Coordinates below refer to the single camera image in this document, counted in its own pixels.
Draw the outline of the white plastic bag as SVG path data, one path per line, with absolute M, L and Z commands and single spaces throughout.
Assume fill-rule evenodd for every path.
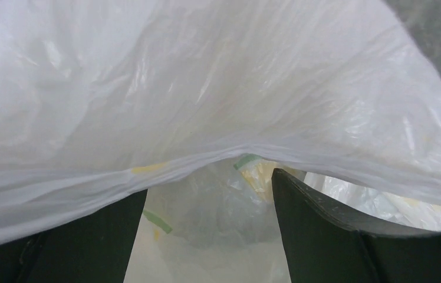
M 384 1 L 0 1 L 0 245 L 146 191 L 123 282 L 292 282 L 283 169 L 441 232 L 441 76 Z

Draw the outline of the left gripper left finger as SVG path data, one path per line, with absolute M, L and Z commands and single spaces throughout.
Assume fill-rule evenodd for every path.
M 0 282 L 123 282 L 146 196 L 0 245 Z

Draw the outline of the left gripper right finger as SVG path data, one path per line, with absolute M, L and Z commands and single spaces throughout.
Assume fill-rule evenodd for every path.
M 292 282 L 441 282 L 441 232 L 370 216 L 272 173 Z

